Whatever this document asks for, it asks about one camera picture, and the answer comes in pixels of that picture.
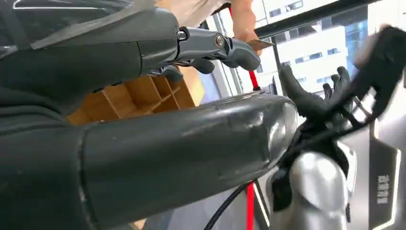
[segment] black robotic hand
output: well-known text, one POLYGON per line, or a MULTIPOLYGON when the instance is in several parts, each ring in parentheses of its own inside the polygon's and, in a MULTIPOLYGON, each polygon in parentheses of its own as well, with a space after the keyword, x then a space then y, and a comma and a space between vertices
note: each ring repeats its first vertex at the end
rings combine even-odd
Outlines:
MULTIPOLYGON (((282 65, 280 80, 283 92, 295 102, 299 115, 310 120, 318 120, 325 115, 331 104, 342 94, 343 90, 350 83, 350 76, 344 67, 338 67, 337 73, 338 74, 331 75, 331 79, 334 83, 333 89, 328 83, 323 85, 324 100, 318 95, 304 90, 294 77, 289 65, 282 65)), ((351 112, 352 103, 345 105, 345 109, 351 112)), ((337 115, 332 122, 337 124, 341 122, 342 119, 342 116, 337 115)))
MULTIPOLYGON (((261 60, 257 53, 245 42, 223 36, 218 32, 180 27, 177 32, 178 54, 166 63, 179 66, 192 66, 204 74, 213 72, 211 60, 220 60, 230 68, 241 66, 246 70, 258 68, 261 60)), ((173 67, 160 67, 150 75, 165 75, 170 81, 179 81, 182 74, 173 67)))

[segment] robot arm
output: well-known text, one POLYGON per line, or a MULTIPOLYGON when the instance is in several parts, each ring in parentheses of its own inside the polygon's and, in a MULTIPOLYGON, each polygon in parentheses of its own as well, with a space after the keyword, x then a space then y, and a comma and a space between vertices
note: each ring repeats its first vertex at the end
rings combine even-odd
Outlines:
POLYGON ((266 173, 296 128, 285 97, 244 95, 87 126, 64 120, 87 93, 190 59, 259 64, 248 45, 179 28, 158 8, 4 57, 0 219, 7 229, 106 229, 266 173))

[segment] glass window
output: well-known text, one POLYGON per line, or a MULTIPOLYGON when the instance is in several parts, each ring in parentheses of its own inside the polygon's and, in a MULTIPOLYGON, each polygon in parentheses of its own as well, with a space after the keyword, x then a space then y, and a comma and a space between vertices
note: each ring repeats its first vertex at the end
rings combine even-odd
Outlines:
POLYGON ((298 28, 298 34, 299 36, 306 36, 306 35, 310 35, 310 34, 314 34, 316 33, 316 29, 314 26, 317 26, 317 23, 313 23, 311 25, 305 25, 302 27, 298 28))
POLYGON ((285 35, 285 33, 276 35, 276 36, 275 36, 275 40, 276 40, 276 43, 277 43, 277 44, 278 44, 278 43, 282 43, 282 42, 286 42, 286 35, 285 35))
POLYGON ((281 14, 281 9, 280 8, 276 9, 276 10, 272 10, 272 11, 269 12, 270 17, 275 17, 275 16, 278 16, 280 14, 281 14))
POLYGON ((317 83, 326 83, 327 81, 331 80, 331 77, 323 77, 323 78, 319 78, 317 79, 317 83))
POLYGON ((304 62, 303 57, 296 58, 296 59, 295 59, 295 62, 296 62, 296 64, 299 64, 299 63, 304 62))
POLYGON ((298 78, 297 81, 298 81, 299 83, 303 83, 303 82, 306 81, 306 78, 298 78))
POLYGON ((310 60, 313 60, 313 59, 321 58, 321 56, 322 56, 322 54, 321 54, 321 52, 319 52, 319 53, 310 55, 309 58, 310 58, 310 60))
POLYGON ((293 10, 299 9, 301 7, 303 7, 303 1, 297 1, 295 3, 289 4, 286 6, 286 8, 289 9, 288 11, 293 11, 293 10))
POLYGON ((289 31, 289 35, 291 37, 291 40, 295 39, 295 38, 299 37, 299 31, 297 29, 292 29, 289 31))
POLYGON ((365 12, 368 6, 292 28, 288 32, 290 40, 277 43, 281 63, 290 61, 295 77, 305 90, 322 92, 324 83, 332 84, 330 76, 337 74, 339 66, 347 68, 350 76, 356 73, 352 63, 369 29, 365 12))
POLYGON ((338 49, 337 49, 337 48, 327 50, 327 54, 328 54, 328 55, 332 55, 332 54, 336 54, 336 53, 338 53, 338 49))
POLYGON ((326 30, 332 26, 331 18, 325 18, 321 20, 321 28, 322 30, 326 30))

